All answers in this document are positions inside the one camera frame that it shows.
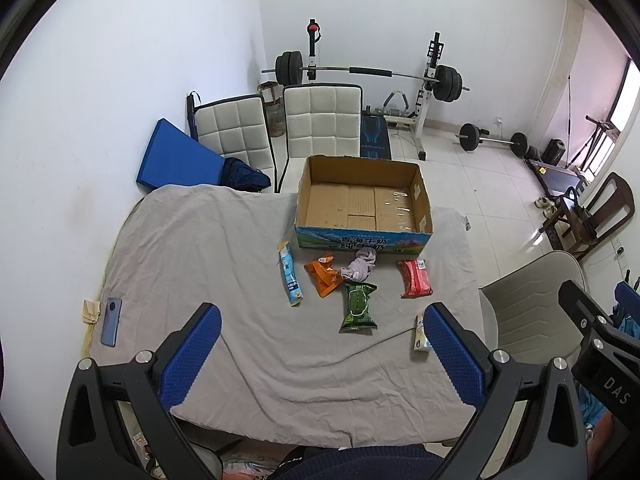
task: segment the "bolt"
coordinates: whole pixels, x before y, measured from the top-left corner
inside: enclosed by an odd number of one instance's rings
[[[494,352],[494,359],[499,363],[505,364],[507,361],[509,361],[510,356],[504,350],[496,350]]]
[[[153,354],[149,350],[143,350],[142,352],[138,352],[136,354],[136,361],[140,364],[148,363],[151,361]]]
[[[562,359],[561,357],[556,357],[554,359],[554,366],[558,370],[564,370],[566,368],[566,361],[564,359]]]
[[[84,359],[81,359],[80,362],[78,363],[78,369],[88,370],[89,368],[91,368],[91,364],[92,364],[91,359],[89,359],[88,357],[85,357]]]

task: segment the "open cardboard box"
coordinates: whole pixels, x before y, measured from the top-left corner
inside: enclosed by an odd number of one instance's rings
[[[306,160],[296,213],[300,247],[420,254],[432,233],[417,164],[324,155]]]

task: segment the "barbell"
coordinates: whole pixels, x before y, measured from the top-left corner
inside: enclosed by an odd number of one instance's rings
[[[501,144],[510,144],[511,151],[518,158],[523,158],[529,151],[527,136],[521,132],[515,132],[511,136],[511,140],[492,139],[488,135],[488,130],[482,130],[475,124],[467,123],[463,124],[462,128],[460,128],[460,134],[456,135],[456,137],[460,139],[460,146],[466,152],[472,152],[485,140],[500,142]]]
[[[365,68],[361,66],[303,66],[302,53],[299,50],[284,52],[276,58],[274,69],[262,70],[263,74],[274,73],[276,81],[283,86],[300,85],[303,80],[303,72],[318,72],[321,70],[337,70],[349,72],[351,74],[377,75],[382,77],[407,77],[419,79],[432,85],[433,96],[438,101],[447,103],[453,102],[460,97],[463,90],[468,91],[462,85],[462,76],[455,68],[445,65],[438,65],[435,77],[417,76],[382,70],[379,68]]]

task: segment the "shoe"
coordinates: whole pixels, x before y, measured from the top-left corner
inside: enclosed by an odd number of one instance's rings
[[[534,205],[538,209],[546,209],[547,207],[553,205],[553,202],[551,202],[551,200],[549,200],[546,196],[541,196],[540,198],[536,199]]]
[[[556,206],[552,204],[549,207],[545,207],[545,210],[542,212],[542,214],[545,216],[545,218],[549,219],[555,214],[556,211]]]

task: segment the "smartphone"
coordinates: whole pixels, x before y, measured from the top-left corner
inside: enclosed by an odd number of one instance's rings
[[[103,345],[116,346],[116,335],[118,334],[121,308],[122,300],[120,298],[109,298],[107,300],[107,308],[104,311],[104,323],[102,324],[102,338],[100,338],[100,342]]]

